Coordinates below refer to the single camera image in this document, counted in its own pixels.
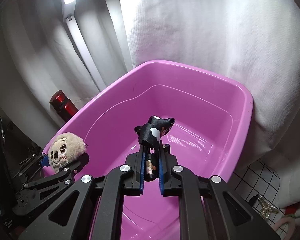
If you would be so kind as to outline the red metal bottle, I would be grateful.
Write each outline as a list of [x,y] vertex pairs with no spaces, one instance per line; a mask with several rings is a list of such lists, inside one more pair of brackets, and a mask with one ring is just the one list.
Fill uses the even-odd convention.
[[77,107],[62,90],[55,92],[49,103],[65,122],[68,122],[78,112]]

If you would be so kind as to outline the white window frame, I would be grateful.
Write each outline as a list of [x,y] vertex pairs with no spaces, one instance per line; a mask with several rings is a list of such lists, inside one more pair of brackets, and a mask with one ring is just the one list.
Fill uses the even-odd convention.
[[76,1],[77,0],[62,0],[63,19],[71,34],[73,44],[76,46],[78,53],[82,58],[83,64],[85,64],[85,67],[89,71],[99,91],[102,91],[106,89],[106,85],[92,59],[74,16]]

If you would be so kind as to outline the pink fuzzy strawberry headband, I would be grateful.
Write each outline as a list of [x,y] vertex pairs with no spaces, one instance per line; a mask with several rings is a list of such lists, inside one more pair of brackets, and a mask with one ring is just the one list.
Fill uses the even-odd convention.
[[285,225],[285,224],[288,225],[288,231],[287,231],[284,239],[294,239],[294,240],[300,239],[300,225],[296,226],[294,217],[291,217],[291,216],[282,217],[275,224],[273,224],[271,226],[271,228],[274,231],[277,231],[282,225]]

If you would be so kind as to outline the beige plush face charm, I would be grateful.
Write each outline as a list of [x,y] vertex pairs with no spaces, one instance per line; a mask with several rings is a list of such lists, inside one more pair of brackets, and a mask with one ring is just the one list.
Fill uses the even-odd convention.
[[75,161],[85,151],[86,144],[81,137],[70,132],[60,134],[47,152],[49,165],[58,173],[62,166]]

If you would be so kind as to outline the white curtain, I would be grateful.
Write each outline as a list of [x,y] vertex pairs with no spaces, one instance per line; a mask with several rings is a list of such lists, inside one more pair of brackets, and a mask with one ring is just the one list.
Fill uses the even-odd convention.
[[254,98],[238,166],[264,160],[280,177],[280,207],[300,202],[300,0],[77,0],[94,65],[78,55],[62,0],[0,0],[0,109],[45,146],[62,125],[63,90],[83,107],[150,60],[230,77]]

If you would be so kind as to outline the gold pearl hair claw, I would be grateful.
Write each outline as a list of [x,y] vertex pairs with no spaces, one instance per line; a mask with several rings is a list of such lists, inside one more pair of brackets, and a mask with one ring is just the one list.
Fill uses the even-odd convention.
[[269,216],[273,214],[278,214],[279,209],[275,207],[271,202],[269,202],[264,196],[257,194],[256,195],[259,209],[257,210],[257,213],[264,219],[267,220]]

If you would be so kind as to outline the white grid bedsheet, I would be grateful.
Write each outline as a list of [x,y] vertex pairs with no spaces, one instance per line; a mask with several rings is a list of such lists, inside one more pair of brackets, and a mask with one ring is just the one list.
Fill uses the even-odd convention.
[[262,160],[257,160],[240,170],[236,169],[229,184],[257,213],[262,209],[257,199],[258,195],[277,207],[280,179],[277,172]]

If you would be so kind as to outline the pink plastic basin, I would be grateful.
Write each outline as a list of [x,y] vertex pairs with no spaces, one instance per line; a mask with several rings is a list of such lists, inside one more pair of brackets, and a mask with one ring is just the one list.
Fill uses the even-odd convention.
[[227,181],[253,99],[226,77],[149,61],[125,74],[62,128],[89,162],[41,216],[48,239],[251,239],[252,208]]

